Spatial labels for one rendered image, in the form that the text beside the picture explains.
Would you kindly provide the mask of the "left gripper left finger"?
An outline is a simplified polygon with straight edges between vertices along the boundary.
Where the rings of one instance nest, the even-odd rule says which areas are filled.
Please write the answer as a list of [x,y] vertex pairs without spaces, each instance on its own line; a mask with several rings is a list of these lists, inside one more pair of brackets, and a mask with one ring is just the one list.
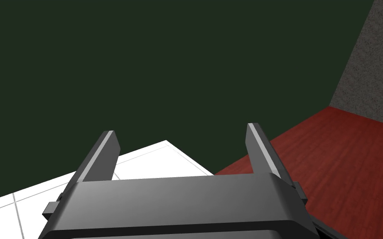
[[112,180],[119,155],[115,131],[104,131],[74,174],[74,182]]

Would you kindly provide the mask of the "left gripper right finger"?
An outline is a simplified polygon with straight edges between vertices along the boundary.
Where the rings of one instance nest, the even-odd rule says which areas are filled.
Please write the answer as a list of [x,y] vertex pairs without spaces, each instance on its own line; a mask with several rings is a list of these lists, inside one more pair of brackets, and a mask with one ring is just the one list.
[[273,173],[293,186],[290,174],[258,123],[247,124],[245,144],[254,173]]

